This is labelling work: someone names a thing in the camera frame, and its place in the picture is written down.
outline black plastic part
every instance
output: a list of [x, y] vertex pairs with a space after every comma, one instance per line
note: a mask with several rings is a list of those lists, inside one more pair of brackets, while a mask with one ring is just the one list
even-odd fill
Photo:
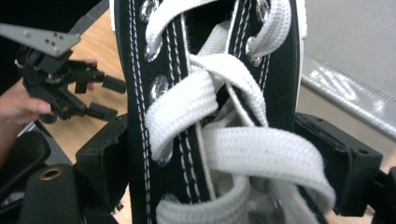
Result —
[[128, 185], [126, 126], [126, 115], [116, 117], [76, 154], [85, 209], [103, 211], [104, 216], [114, 210]]
[[391, 168], [388, 175], [380, 172], [371, 178], [366, 197], [375, 210], [374, 224], [396, 223], [396, 167]]
[[96, 103], [91, 103], [90, 107], [85, 110], [85, 113], [97, 119], [110, 121], [117, 116], [118, 111]]
[[314, 116], [297, 114], [295, 132], [312, 142], [324, 159], [325, 174], [337, 197], [335, 214], [361, 217], [367, 206], [367, 180], [377, 176], [382, 155]]
[[19, 223], [83, 223], [77, 180], [72, 166], [51, 166], [39, 170], [29, 178]]
[[0, 170], [0, 202], [42, 168], [49, 156], [50, 146], [41, 133], [32, 131], [21, 135]]
[[0, 223], [11, 224], [16, 223], [20, 216], [23, 199], [7, 204], [0, 208]]
[[104, 88], [113, 90], [119, 93], [125, 93], [126, 92], [126, 84], [124, 81], [110, 77], [110, 76], [105, 76], [105, 79], [103, 80], [103, 85]]

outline human hand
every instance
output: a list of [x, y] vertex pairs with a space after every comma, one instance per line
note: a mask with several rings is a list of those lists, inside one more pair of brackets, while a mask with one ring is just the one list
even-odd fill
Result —
[[40, 115], [50, 114], [50, 104], [29, 95], [22, 78], [0, 96], [0, 124], [23, 126]]

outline wooden floor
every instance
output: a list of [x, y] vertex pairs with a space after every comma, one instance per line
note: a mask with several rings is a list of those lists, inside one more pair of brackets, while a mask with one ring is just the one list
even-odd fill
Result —
[[[73, 48], [73, 59], [95, 59], [98, 61], [98, 68], [107, 74], [123, 79], [120, 66], [120, 59], [117, 50], [115, 35], [110, 28], [110, 16], [106, 12], [84, 35], [81, 42]], [[102, 89], [100, 85], [95, 85], [93, 92], [78, 95], [87, 105], [90, 102], [110, 106], [119, 110], [119, 114], [126, 113], [127, 95]], [[89, 117], [74, 117], [70, 120], [58, 120], [54, 124], [45, 125], [52, 134], [59, 146], [72, 162], [76, 161], [76, 152], [96, 134], [106, 123], [104, 121]], [[391, 159], [389, 166], [395, 165], [395, 158]], [[124, 208], [116, 213], [119, 223], [131, 223], [131, 208], [129, 196], [126, 195], [122, 202]], [[370, 223], [372, 214], [367, 211], [365, 217], [337, 217], [335, 214], [327, 215], [329, 223], [364, 224]]]

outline finger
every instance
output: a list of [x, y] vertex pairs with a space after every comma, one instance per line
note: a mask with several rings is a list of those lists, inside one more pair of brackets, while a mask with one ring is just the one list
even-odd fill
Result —
[[89, 82], [89, 83], [87, 84], [87, 89], [88, 89], [89, 91], [93, 91], [93, 89], [94, 89], [93, 83]]
[[48, 114], [51, 112], [49, 103], [36, 98], [30, 98], [25, 106], [29, 111], [37, 114]]

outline shoelace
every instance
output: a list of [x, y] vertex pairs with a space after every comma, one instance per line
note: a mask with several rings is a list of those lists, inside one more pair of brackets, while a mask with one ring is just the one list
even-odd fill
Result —
[[[151, 14], [146, 37], [147, 54], [154, 56], [161, 46], [162, 32], [177, 15], [215, 0], [165, 0]], [[159, 223], [248, 223], [248, 212], [268, 213], [265, 194], [255, 194], [250, 177], [269, 180], [272, 194], [282, 202], [286, 223], [315, 223], [296, 185], [307, 193], [322, 212], [332, 209], [334, 192], [323, 173], [320, 154], [313, 145], [293, 133], [268, 127], [265, 102], [258, 84], [246, 67], [233, 55], [223, 53], [230, 23], [219, 24], [198, 55], [188, 55], [190, 74], [177, 83], [148, 109], [146, 126], [150, 133], [151, 158], [160, 161], [172, 153], [173, 139], [195, 124], [211, 200], [206, 203], [182, 204], [161, 200], [157, 206]], [[249, 46], [252, 57], [276, 50], [290, 28], [289, 0], [273, 0], [268, 18]], [[216, 92], [226, 85], [231, 100], [215, 120], [201, 127], [200, 121], [217, 111]], [[247, 105], [260, 123], [257, 127], [242, 107], [232, 86], [244, 94]], [[228, 174], [230, 190], [215, 196], [217, 176]]]

